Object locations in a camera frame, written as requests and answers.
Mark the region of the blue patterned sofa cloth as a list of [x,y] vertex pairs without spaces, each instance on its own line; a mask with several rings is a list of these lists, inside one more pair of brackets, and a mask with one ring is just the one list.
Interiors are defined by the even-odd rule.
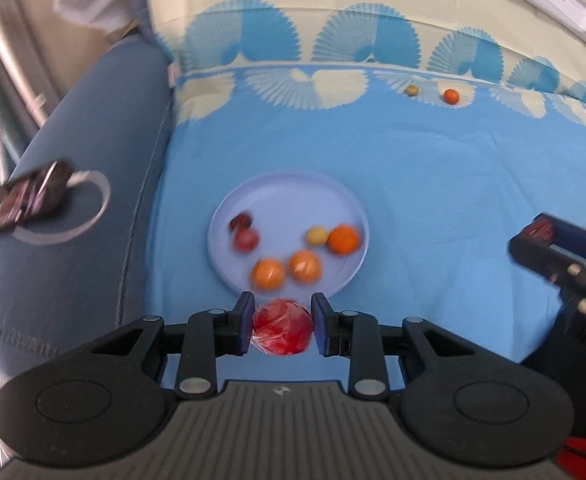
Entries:
[[508,243],[540,212],[586,226],[586,24],[527,0],[148,10],[176,81],[148,312],[179,323],[232,306],[208,256],[212,215],[242,182],[300,171],[340,182],[368,217],[366,258],[334,307],[426,318],[517,362],[541,344],[560,303]]

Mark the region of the pink fruit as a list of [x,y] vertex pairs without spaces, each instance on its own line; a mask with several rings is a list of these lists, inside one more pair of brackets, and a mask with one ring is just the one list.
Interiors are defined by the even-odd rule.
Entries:
[[261,304],[253,315],[252,345],[268,356],[305,352],[314,333],[309,311],[290,298]]

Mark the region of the large orange tangerine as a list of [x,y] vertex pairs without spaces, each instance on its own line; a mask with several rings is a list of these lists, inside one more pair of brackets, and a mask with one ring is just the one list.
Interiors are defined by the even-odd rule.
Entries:
[[355,252],[360,245],[358,230],[349,224],[340,224],[329,232],[325,246],[335,255],[347,256]]

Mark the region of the dark red jujube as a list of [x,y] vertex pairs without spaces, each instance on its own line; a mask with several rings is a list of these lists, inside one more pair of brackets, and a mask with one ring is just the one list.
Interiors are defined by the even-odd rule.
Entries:
[[252,226],[252,224],[252,215],[247,211],[242,211],[229,221],[228,227],[229,231],[231,233],[234,233],[236,231],[249,229]]

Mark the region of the black smartphone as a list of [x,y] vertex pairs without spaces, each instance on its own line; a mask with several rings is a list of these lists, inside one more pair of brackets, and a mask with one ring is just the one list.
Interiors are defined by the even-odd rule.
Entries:
[[59,159],[0,185],[0,233],[58,208],[73,172],[69,160]]

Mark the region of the small orange kumquat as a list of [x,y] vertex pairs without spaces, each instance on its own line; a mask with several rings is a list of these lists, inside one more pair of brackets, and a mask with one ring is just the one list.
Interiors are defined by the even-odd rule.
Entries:
[[322,264],[314,252],[303,249],[291,255],[288,260],[288,272],[298,284],[308,285],[320,280]]

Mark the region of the red fruit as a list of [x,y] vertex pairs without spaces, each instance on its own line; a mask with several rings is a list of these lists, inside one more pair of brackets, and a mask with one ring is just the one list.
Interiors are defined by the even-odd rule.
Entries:
[[255,250],[260,243],[259,233],[252,228],[238,229],[232,240],[233,248],[242,254]]

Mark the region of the small tan round fruit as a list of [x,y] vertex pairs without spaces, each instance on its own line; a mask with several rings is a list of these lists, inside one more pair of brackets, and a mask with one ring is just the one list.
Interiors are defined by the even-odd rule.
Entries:
[[417,96],[419,94],[419,87],[415,84],[409,84],[407,88],[404,89],[404,93],[407,96]]

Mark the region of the small orange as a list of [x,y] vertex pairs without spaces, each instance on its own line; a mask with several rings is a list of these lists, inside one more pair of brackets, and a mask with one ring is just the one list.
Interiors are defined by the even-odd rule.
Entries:
[[456,106],[460,103],[460,99],[460,93],[456,89],[448,88],[442,92],[442,100],[448,105]]

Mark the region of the light blue round plate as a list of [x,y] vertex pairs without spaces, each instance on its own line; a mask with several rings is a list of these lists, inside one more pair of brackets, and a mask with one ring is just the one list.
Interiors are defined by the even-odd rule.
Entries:
[[[233,247],[230,223],[238,214],[252,218],[259,244],[243,254]],[[307,232],[321,226],[333,231],[349,226],[357,234],[355,250],[339,255],[327,247],[312,247]],[[308,304],[315,292],[332,296],[360,270],[369,248],[368,218],[359,201],[338,182],[308,172],[260,174],[234,188],[218,205],[207,233],[208,256],[218,276],[236,292],[251,290],[260,302],[276,297]],[[295,252],[309,249],[321,263],[321,275],[312,284],[287,278],[277,290],[260,290],[250,282],[260,259],[278,260],[287,266]]]

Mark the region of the beige longan fruit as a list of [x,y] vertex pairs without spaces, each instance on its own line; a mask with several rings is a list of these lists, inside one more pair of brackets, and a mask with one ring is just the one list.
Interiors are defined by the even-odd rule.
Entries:
[[324,226],[312,226],[305,234],[305,243],[309,246],[324,246],[330,232]]

